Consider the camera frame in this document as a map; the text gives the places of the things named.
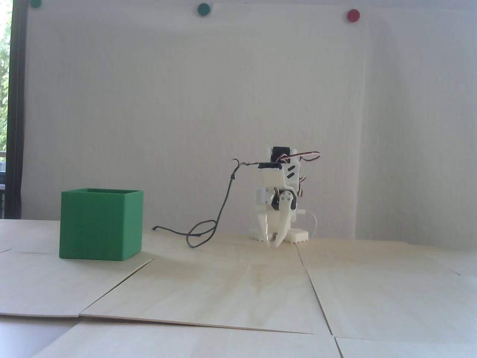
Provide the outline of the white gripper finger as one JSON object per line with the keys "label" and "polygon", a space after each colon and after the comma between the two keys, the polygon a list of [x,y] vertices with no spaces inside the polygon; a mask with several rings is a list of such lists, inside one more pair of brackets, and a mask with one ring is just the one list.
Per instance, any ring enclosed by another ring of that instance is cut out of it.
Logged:
{"label": "white gripper finger", "polygon": [[293,210],[291,204],[293,202],[293,193],[283,191],[279,197],[279,221],[277,225],[277,234],[275,237],[275,247],[281,245],[291,228],[291,219]]}
{"label": "white gripper finger", "polygon": [[279,211],[259,211],[257,214],[258,228],[256,240],[261,242],[275,242],[278,235]]}

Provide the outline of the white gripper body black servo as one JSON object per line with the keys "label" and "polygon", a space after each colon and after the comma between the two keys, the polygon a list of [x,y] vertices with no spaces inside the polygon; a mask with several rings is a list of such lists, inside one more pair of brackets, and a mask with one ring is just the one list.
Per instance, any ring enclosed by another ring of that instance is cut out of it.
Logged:
{"label": "white gripper body black servo", "polygon": [[285,202],[292,213],[297,211],[297,195],[290,186],[263,186],[255,190],[255,205],[258,210],[279,211],[279,205]]}

